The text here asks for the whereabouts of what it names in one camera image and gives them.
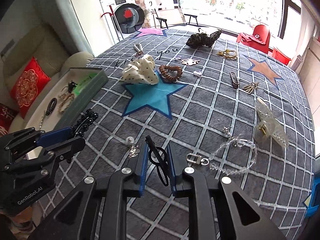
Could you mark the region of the red plastic chair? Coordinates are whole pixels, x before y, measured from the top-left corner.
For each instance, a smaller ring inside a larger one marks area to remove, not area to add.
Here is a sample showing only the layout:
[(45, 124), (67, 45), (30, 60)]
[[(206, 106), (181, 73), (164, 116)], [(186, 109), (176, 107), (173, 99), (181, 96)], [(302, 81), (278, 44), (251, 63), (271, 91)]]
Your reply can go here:
[(242, 43), (246, 46), (254, 48), (268, 54), (270, 43), (270, 31), (269, 28), (263, 24), (255, 26), (253, 34), (240, 33), (236, 42)]

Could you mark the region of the brown paperclip hair clip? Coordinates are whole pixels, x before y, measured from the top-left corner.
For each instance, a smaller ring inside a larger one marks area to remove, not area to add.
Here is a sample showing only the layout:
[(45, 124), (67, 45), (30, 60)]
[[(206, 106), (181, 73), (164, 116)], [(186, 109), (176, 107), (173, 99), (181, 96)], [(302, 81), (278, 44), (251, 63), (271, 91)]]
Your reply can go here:
[(233, 88), (238, 89), (239, 85), (240, 85), (238, 77), (236, 76), (236, 74), (234, 72), (230, 72), (229, 74), (231, 76), (231, 81), (232, 81)]

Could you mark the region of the white pearl hair clip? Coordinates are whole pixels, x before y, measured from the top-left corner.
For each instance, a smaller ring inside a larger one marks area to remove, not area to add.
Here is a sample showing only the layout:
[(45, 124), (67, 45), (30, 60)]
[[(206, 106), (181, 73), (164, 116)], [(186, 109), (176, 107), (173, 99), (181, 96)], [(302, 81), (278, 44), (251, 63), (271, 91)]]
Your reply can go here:
[(134, 44), (133, 47), (134, 47), (134, 49), (136, 51), (135, 57), (138, 57), (138, 56), (141, 56), (141, 55), (144, 54), (143, 47), (142, 47), (142, 45), (140, 43)]

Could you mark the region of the clear plastic hair claw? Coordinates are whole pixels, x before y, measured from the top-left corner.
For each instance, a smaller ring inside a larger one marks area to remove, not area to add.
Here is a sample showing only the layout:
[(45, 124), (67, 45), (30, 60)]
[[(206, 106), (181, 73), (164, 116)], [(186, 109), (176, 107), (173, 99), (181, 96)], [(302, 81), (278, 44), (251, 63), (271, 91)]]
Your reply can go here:
[(271, 137), (282, 148), (287, 148), (289, 139), (284, 131), (284, 127), (274, 117), (268, 105), (260, 97), (257, 97), (255, 100), (255, 110), (260, 120), (253, 131), (255, 141), (264, 142)]

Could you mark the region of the white polka dot scrunchie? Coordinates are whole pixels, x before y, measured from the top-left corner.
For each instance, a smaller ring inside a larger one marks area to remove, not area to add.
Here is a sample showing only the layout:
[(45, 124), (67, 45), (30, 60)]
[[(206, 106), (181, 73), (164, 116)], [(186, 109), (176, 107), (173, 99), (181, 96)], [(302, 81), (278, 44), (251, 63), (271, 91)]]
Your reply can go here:
[(141, 59), (131, 61), (122, 71), (120, 79), (129, 84), (158, 84), (159, 77), (155, 72), (155, 61), (153, 57), (146, 54)]

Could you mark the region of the purple heart hair clip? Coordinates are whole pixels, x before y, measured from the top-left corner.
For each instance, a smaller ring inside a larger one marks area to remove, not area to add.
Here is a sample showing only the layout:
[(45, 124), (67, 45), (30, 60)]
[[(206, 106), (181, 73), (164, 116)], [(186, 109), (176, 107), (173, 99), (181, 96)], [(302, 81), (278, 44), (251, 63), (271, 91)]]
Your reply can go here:
[(195, 70), (195, 71), (193, 71), (193, 74), (194, 74), (195, 76), (197, 76), (197, 77), (201, 77), (201, 76), (202, 76), (202, 73), (201, 73), (200, 70)]

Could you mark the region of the beige sofa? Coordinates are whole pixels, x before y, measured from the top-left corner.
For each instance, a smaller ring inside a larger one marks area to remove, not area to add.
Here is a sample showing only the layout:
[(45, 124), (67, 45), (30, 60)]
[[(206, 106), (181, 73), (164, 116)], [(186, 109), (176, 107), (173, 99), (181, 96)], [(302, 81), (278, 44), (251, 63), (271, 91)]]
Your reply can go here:
[(93, 60), (86, 51), (71, 54), (48, 24), (31, 29), (4, 60), (1, 99), (13, 104), (6, 130), (24, 129), (42, 100), (69, 68), (85, 67)]

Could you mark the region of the blue plastic stool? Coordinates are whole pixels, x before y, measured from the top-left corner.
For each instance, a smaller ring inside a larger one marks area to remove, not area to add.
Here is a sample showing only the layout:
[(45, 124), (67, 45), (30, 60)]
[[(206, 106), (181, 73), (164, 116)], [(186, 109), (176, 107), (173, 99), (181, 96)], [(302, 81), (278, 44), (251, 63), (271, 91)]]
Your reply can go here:
[(306, 207), (306, 218), (312, 217), (319, 209), (319, 173), (315, 174), (312, 191), (304, 201)]

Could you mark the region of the dark leopard print scrunchie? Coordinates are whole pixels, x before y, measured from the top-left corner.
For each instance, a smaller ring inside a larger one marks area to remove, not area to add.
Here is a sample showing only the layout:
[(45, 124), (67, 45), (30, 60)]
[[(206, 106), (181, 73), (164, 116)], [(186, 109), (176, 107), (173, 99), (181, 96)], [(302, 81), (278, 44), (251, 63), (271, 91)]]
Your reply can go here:
[(206, 33), (195, 33), (188, 38), (186, 45), (190, 48), (199, 48), (204, 46), (212, 47), (221, 34), (221, 29), (211, 33), (210, 35), (207, 35)]

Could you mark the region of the white washing machine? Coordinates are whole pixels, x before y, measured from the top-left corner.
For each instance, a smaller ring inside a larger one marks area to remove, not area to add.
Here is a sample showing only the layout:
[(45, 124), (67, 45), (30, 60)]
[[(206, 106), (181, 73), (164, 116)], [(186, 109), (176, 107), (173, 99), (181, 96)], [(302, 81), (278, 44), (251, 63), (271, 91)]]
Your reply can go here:
[(135, 0), (100, 0), (114, 43), (142, 28), (145, 12)]

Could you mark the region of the black beaded barrette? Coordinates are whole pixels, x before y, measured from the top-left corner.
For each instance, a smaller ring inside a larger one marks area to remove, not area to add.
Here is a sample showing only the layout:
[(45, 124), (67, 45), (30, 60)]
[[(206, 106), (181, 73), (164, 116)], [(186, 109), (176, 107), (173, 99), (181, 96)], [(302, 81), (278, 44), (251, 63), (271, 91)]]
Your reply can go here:
[(72, 127), (69, 139), (74, 137), (84, 137), (85, 133), (88, 131), (89, 127), (97, 120), (99, 114), (92, 109), (87, 109), (84, 114), (80, 116), (80, 119)]

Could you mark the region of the gold script hair clip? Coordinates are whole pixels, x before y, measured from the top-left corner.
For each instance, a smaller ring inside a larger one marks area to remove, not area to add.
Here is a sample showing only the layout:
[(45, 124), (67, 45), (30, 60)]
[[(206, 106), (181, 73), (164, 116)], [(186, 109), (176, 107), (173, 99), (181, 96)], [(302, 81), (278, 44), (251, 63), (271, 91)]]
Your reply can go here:
[(181, 60), (181, 63), (186, 66), (193, 66), (200, 62), (200, 60), (194, 60), (194, 59), (183, 59)]

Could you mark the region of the black claw hair clip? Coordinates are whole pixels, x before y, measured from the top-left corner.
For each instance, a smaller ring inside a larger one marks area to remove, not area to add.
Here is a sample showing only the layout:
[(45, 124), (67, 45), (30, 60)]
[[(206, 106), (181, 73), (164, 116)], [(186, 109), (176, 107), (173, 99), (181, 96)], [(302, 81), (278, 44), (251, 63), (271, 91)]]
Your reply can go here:
[(78, 84), (74, 81), (71, 81), (68, 83), (68, 93), (72, 93), (72, 91), (74, 90), (74, 88), (77, 86)]

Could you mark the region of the red printed fabric cushion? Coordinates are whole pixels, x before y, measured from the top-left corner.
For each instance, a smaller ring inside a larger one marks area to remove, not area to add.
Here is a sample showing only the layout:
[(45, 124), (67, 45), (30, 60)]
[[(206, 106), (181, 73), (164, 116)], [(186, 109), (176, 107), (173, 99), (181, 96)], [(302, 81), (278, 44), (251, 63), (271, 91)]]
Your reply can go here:
[(10, 125), (17, 114), (18, 111), (0, 103), (0, 137), (8, 134)]

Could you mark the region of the black folding chair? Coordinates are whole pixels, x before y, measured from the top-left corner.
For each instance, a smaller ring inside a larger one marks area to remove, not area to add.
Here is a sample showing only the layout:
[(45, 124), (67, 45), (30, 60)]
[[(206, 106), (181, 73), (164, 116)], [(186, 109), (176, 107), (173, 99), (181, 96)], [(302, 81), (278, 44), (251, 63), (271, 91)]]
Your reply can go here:
[(168, 29), (175, 26), (186, 26), (193, 24), (199, 26), (197, 15), (183, 13), (182, 9), (174, 7), (173, 9), (155, 8), (152, 11), (155, 27)]

